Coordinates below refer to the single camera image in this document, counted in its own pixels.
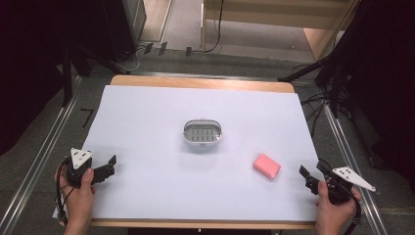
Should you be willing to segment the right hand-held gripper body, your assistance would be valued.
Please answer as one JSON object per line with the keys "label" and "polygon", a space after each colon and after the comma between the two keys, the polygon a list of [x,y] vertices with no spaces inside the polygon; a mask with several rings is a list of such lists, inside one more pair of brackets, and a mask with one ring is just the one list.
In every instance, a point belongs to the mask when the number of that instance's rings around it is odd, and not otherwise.
{"label": "right hand-held gripper body", "polygon": [[348,202],[351,197],[351,188],[356,185],[371,192],[376,191],[363,177],[356,173],[349,166],[328,169],[323,173],[329,189],[329,200],[334,205]]}

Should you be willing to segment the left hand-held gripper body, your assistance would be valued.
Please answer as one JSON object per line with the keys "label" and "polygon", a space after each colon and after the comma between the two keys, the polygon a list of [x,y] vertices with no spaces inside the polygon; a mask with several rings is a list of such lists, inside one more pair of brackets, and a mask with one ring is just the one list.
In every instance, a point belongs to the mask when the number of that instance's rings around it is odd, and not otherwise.
{"label": "left hand-held gripper body", "polygon": [[70,149],[67,180],[70,186],[79,189],[84,172],[92,165],[93,154],[89,151]]}

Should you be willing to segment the pink soap bar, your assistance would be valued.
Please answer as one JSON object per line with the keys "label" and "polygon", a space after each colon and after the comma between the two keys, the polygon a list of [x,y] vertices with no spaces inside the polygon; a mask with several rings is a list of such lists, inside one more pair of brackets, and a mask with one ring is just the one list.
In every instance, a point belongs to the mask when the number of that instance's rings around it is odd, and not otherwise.
{"label": "pink soap bar", "polygon": [[273,180],[279,173],[281,166],[266,155],[260,154],[254,161],[253,168],[268,179]]}

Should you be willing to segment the grey soap dish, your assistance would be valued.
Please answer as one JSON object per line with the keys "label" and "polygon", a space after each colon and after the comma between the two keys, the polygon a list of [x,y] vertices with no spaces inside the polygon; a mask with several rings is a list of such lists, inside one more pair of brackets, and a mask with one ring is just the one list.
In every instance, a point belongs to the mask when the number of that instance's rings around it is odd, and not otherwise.
{"label": "grey soap dish", "polygon": [[214,145],[222,138],[221,125],[213,119],[192,119],[184,125],[183,137],[189,144]]}

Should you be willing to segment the person's right hand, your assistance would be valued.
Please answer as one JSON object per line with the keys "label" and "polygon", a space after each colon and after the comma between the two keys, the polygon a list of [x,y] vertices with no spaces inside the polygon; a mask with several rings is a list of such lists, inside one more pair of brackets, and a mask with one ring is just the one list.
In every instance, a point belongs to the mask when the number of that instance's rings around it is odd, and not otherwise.
{"label": "person's right hand", "polygon": [[320,181],[318,184],[319,201],[316,204],[317,228],[342,229],[343,225],[353,216],[356,210],[354,200],[350,200],[342,205],[333,205],[329,200],[327,183]]}

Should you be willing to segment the person's left hand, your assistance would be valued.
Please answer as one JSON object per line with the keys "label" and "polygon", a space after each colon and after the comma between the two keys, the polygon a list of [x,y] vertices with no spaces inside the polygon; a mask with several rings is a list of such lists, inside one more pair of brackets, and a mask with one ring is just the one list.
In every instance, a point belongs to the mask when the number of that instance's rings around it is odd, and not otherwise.
{"label": "person's left hand", "polygon": [[79,189],[68,186],[67,179],[63,176],[63,167],[57,170],[55,180],[59,182],[59,199],[66,197],[66,207],[68,213],[68,224],[88,224],[92,219],[92,209],[94,206],[94,194],[96,189],[91,185],[94,178],[94,170],[88,168],[81,179]]}

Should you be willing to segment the black metal stand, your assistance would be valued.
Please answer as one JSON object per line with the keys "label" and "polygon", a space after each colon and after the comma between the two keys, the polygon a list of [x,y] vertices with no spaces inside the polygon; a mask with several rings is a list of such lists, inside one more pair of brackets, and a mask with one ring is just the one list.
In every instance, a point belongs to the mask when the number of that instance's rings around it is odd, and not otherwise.
{"label": "black metal stand", "polygon": [[314,83],[317,87],[326,89],[324,97],[329,103],[329,109],[333,116],[337,118],[340,112],[338,110],[338,106],[341,100],[340,94],[343,87],[342,81],[346,79],[346,73],[344,72],[341,57],[335,52],[332,52],[323,59],[308,65],[304,69],[294,72],[288,76],[278,78],[278,81],[293,82],[296,79],[299,79],[302,76],[316,70],[318,70],[318,74],[314,79]]}
{"label": "black metal stand", "polygon": [[72,92],[72,76],[71,68],[75,68],[79,75],[89,76],[92,69],[90,68],[87,58],[90,58],[115,74],[129,74],[127,69],[122,69],[120,66],[112,64],[109,60],[104,59],[92,50],[81,45],[67,45],[62,50],[62,67],[64,78],[64,100],[63,107],[69,104],[73,95]]}

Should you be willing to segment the black curtain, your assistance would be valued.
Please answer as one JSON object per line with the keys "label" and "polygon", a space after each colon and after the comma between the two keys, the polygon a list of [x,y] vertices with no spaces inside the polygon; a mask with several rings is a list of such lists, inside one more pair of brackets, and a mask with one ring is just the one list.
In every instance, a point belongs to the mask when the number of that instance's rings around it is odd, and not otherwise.
{"label": "black curtain", "polygon": [[81,45],[77,24],[90,3],[0,0],[0,156],[63,88],[62,50]]}
{"label": "black curtain", "polygon": [[328,67],[374,157],[415,190],[415,0],[362,0]]}

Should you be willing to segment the dark cabinet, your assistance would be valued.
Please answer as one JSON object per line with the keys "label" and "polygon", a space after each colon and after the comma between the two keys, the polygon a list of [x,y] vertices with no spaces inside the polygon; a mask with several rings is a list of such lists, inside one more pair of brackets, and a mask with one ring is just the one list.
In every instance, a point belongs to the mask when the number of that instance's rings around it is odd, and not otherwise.
{"label": "dark cabinet", "polygon": [[102,28],[99,51],[120,62],[132,54],[140,41],[147,19],[144,0],[96,0]]}

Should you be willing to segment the light wooden shelf unit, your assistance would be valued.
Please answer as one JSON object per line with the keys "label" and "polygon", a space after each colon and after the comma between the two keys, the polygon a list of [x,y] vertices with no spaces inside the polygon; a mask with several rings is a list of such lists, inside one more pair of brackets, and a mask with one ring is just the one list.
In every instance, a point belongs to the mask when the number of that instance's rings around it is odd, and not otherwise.
{"label": "light wooden shelf unit", "polygon": [[354,18],[360,0],[204,0],[201,48],[207,20],[301,27],[316,60],[322,59],[341,30]]}

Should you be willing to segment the metal floor rail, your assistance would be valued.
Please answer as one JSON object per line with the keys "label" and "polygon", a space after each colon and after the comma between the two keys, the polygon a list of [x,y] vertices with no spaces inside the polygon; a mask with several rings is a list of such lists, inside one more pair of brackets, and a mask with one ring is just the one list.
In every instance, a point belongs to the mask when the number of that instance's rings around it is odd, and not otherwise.
{"label": "metal floor rail", "polygon": [[0,156],[0,235],[55,233],[55,169],[65,156],[57,147],[78,100],[84,78],[73,80],[73,96],[61,105],[58,93],[29,125],[18,143]]}
{"label": "metal floor rail", "polygon": [[[353,155],[353,152],[346,140],[346,136],[341,127],[340,121],[334,117],[328,105],[324,106],[324,113],[334,133],[334,136],[336,138],[336,141],[338,143],[338,146],[340,148],[340,151],[346,163],[346,166],[349,166],[356,173],[358,173],[359,175],[362,175],[358,167],[357,161]],[[378,210],[378,207],[376,206],[376,203],[372,197],[373,193],[368,189],[364,189],[362,186],[358,186],[358,189],[360,190],[360,193],[362,195],[362,203],[361,203],[362,210],[364,211],[364,214],[366,215],[368,224],[373,234],[374,235],[389,235],[386,229],[386,226],[382,221],[382,217]]]}

